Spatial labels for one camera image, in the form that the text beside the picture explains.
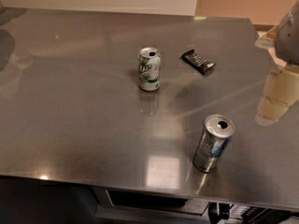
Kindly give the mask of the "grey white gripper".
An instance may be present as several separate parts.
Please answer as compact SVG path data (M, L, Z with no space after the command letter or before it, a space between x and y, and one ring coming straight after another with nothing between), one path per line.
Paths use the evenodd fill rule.
M257 107L256 122L269 126L279 121L299 100L299 0L278 26L273 26L256 40L255 46L275 48L276 56L287 63L278 71L270 71Z

